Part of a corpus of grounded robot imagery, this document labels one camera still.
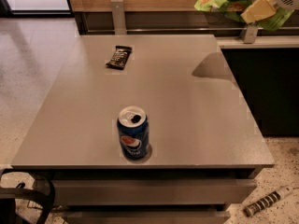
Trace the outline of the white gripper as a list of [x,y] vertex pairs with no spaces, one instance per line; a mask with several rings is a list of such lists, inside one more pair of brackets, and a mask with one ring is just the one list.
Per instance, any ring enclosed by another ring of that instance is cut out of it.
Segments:
[[[282,8],[293,10],[299,9],[299,0],[276,0]],[[246,23],[254,23],[267,19],[277,12],[275,0],[254,0],[253,3],[241,14]]]

